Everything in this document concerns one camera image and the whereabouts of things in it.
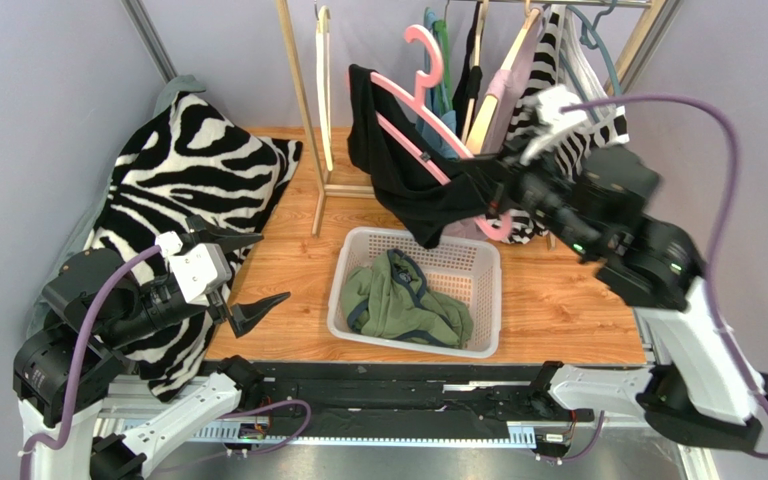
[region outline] metal pole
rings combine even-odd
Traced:
[[[165,46],[162,45],[159,33],[156,32],[156,27],[150,21],[150,16],[147,14],[144,4],[141,3],[141,0],[121,0],[121,5],[124,6],[127,15],[130,16],[133,26],[141,37],[145,48],[147,48],[150,58],[153,59],[153,63],[156,64],[156,69],[159,70],[162,79],[165,83],[170,82],[172,78],[177,76],[177,70],[174,69],[171,57],[168,56]]]
[[[656,47],[677,15],[677,11],[680,10],[680,4],[683,0],[665,0],[665,5],[656,15],[653,24],[648,29],[647,34],[641,42],[641,45],[633,55],[632,60],[629,63],[627,71],[621,77],[621,88],[625,92],[630,90],[630,87],[638,80],[644,68],[647,66],[647,62],[650,61],[650,57],[656,51]]]

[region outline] black shirt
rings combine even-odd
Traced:
[[[381,205],[399,218],[417,243],[425,248],[434,248],[440,242],[443,227],[487,211],[490,194],[486,192],[493,190],[484,181],[473,175],[468,176],[466,172],[474,171],[476,164],[493,162],[477,161],[468,166],[444,159],[423,140],[396,98],[372,83],[372,72],[357,65],[349,67],[354,116],[348,137],[349,157],[354,166],[372,176],[375,198]],[[451,182],[441,185],[428,173],[381,128],[376,112],[425,152]]]
[[[464,125],[467,121],[467,106],[470,103],[470,99],[478,100],[479,89],[482,84],[482,68],[479,66],[472,66],[473,50],[476,48],[476,28],[478,28],[479,22],[479,10],[481,9],[481,3],[476,2],[476,10],[473,12],[473,23],[470,25],[470,32],[467,33],[467,49],[464,53],[464,67],[461,69],[461,79],[458,81],[458,86],[455,88],[455,93],[452,95],[452,109],[455,110],[455,123],[457,125],[458,138],[461,138],[461,134],[464,132]],[[473,117],[476,116],[479,106],[476,105],[473,108]]]

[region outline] white hanger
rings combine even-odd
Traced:
[[[529,6],[532,2],[526,0],[526,21],[517,33],[517,37],[514,39],[514,43],[508,50],[508,55],[505,56],[505,60],[502,62],[500,70],[511,70],[514,66],[514,60],[517,58],[517,54],[520,52],[520,48],[523,46],[523,42],[526,41],[526,36],[531,28],[537,28],[535,25],[541,18],[541,10],[533,9],[529,10]],[[482,153],[482,146],[485,143],[485,138],[488,134],[491,122],[493,121],[494,114],[496,113],[496,107],[499,104],[499,99],[493,95],[486,95],[482,100],[482,106],[479,109],[479,113],[476,115],[476,121],[473,122],[473,127],[467,134],[467,141],[464,142],[467,148],[473,155]]]
[[[322,131],[322,147],[325,151],[325,165],[334,170],[334,155],[331,150],[331,11],[328,7],[316,12],[316,98],[319,103],[319,127]]]

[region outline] green garment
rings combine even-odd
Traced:
[[[419,266],[402,251],[355,268],[340,292],[349,327],[362,335],[464,348],[473,334],[467,306],[432,292]]]
[[[446,29],[446,20],[437,20],[432,25],[434,38],[440,45],[440,53],[443,54],[443,82],[441,83],[446,88],[442,89],[440,94],[444,95],[445,93],[446,105],[449,110],[452,110],[452,95],[455,92],[452,90],[452,77],[449,75],[449,32]]]

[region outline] wooden rack pole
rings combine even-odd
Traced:
[[[295,96],[298,99],[298,109],[301,110],[301,123],[304,125],[304,135],[307,145],[313,155],[313,168],[316,170],[316,186],[319,188],[319,200],[316,202],[316,212],[313,216],[313,236],[319,236],[322,228],[322,213],[325,209],[325,177],[322,175],[322,162],[319,160],[319,148],[316,136],[313,134],[313,123],[310,121],[310,109],[307,106],[307,93],[304,91],[304,78],[301,76],[301,63],[298,61],[298,47],[295,43],[295,33],[292,31],[292,18],[289,16],[287,0],[275,0],[280,17],[280,28],[283,32],[283,43],[286,46],[286,56],[289,57],[289,69],[292,72],[292,83],[295,85]]]
[[[638,19],[630,34],[624,49],[615,62],[618,80],[626,92],[635,81],[653,49],[665,33],[681,0],[650,0],[650,8],[645,10]],[[612,84],[606,81],[606,92],[614,93]]]

